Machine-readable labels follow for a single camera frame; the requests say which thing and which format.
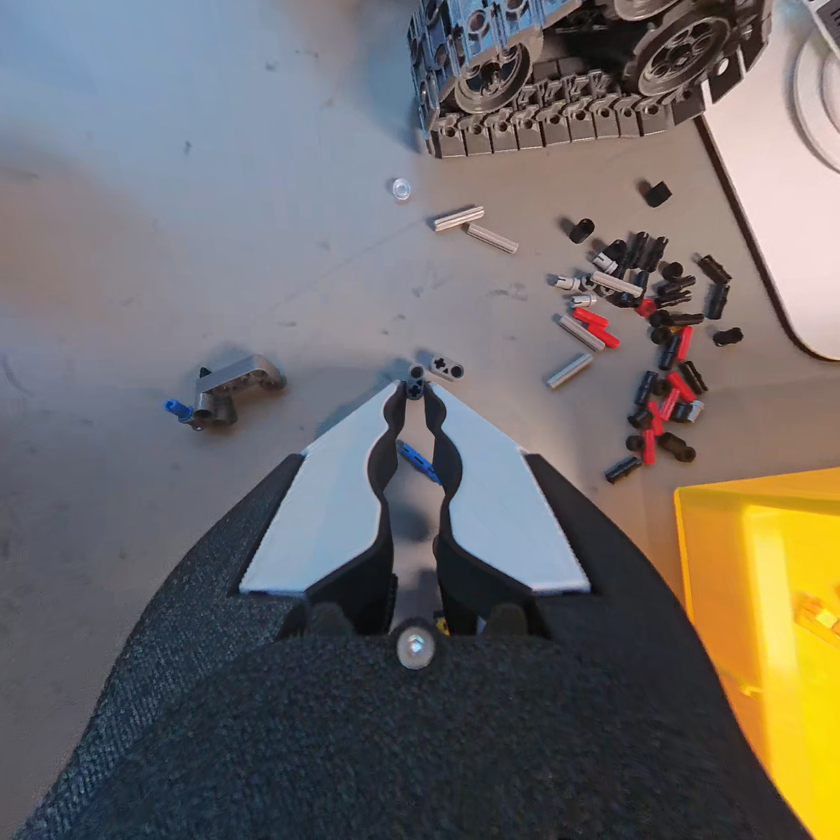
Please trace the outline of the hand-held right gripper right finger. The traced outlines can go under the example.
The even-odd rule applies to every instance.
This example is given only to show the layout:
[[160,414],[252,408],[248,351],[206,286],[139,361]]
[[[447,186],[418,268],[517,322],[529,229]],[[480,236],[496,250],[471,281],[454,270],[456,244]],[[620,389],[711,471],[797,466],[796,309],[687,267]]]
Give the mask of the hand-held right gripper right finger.
[[444,491],[434,556],[448,631],[476,634],[513,606],[514,627],[546,634],[539,602],[589,595],[592,583],[530,453],[441,385],[426,386],[424,411]]

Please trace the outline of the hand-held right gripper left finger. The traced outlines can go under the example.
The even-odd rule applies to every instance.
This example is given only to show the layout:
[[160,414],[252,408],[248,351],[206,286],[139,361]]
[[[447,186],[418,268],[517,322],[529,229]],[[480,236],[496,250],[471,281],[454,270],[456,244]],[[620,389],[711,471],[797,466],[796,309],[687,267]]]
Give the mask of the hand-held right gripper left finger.
[[338,606],[357,634],[385,634],[396,602],[385,489],[397,471],[403,382],[393,380],[300,454],[239,581],[241,595]]

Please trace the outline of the blue axle pin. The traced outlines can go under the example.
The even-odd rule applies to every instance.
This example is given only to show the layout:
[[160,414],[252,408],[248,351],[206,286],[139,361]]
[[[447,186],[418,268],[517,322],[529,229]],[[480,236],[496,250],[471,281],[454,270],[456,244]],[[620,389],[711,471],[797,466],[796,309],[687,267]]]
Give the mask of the blue axle pin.
[[433,481],[433,483],[442,486],[433,464],[417,452],[414,447],[401,439],[396,440],[395,446],[397,454],[404,458],[411,467]]

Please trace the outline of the grey desk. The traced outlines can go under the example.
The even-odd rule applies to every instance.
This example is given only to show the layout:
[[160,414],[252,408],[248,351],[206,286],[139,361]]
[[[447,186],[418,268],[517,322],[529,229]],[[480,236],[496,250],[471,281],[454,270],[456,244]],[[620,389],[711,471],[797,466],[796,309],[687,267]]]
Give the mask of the grey desk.
[[[282,459],[429,354],[444,384],[541,454],[681,595],[678,487],[838,466],[838,364],[784,333],[695,124],[641,140],[454,161],[416,134],[413,2],[2,2],[2,838],[47,793],[116,658],[182,557]],[[392,195],[396,178],[411,198]],[[433,219],[483,206],[466,225]],[[697,451],[615,486],[642,319],[582,348],[554,274],[647,231],[734,276],[695,338]],[[195,431],[200,369],[261,354],[287,378]]]

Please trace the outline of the grey bent beam assembly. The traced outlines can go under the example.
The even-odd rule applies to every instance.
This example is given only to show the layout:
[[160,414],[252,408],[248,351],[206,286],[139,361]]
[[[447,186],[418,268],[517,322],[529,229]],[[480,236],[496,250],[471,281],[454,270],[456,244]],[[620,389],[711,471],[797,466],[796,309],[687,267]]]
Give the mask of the grey bent beam assembly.
[[217,371],[202,367],[196,379],[193,404],[188,406],[171,399],[163,404],[163,408],[179,424],[199,432],[210,427],[236,424],[237,394],[252,389],[279,393],[286,387],[287,378],[278,367],[261,354],[251,354]]

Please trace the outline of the pile of small connector pins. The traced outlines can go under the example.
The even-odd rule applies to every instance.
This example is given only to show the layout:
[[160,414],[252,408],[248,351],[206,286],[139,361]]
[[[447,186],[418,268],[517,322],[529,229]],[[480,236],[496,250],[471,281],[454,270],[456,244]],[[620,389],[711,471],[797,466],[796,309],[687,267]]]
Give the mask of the pile of small connector pins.
[[571,382],[593,363],[595,354],[620,349],[609,318],[595,310],[599,301],[638,315],[658,352],[655,368],[642,374],[633,394],[633,409],[626,418],[633,430],[625,441],[627,457],[604,474],[612,486],[638,469],[654,466],[659,453],[683,465],[697,457],[695,448],[668,425],[694,424],[705,410],[709,387],[690,352],[698,329],[721,319],[732,277],[711,255],[699,257],[697,267],[710,281],[706,307],[685,311],[694,300],[697,278],[687,275],[680,262],[665,262],[668,245],[665,236],[638,232],[591,253],[591,272],[549,279],[566,299],[566,312],[556,322],[585,348],[548,377],[549,389]]

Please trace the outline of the yellow parts bin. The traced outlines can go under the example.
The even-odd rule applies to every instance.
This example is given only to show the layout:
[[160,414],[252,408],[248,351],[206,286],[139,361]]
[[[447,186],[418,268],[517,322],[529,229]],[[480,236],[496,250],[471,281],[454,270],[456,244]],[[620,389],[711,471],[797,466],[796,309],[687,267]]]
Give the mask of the yellow parts bin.
[[763,767],[839,838],[839,470],[675,491],[684,602]]

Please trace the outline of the yellow tracked brick bulldozer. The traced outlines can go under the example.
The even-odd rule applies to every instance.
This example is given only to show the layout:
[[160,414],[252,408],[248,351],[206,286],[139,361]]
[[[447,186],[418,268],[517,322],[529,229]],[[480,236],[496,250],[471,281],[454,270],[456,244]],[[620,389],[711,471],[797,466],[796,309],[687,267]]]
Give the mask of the yellow tracked brick bulldozer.
[[769,41],[765,1],[422,1],[406,42],[439,160],[635,140],[697,119]]

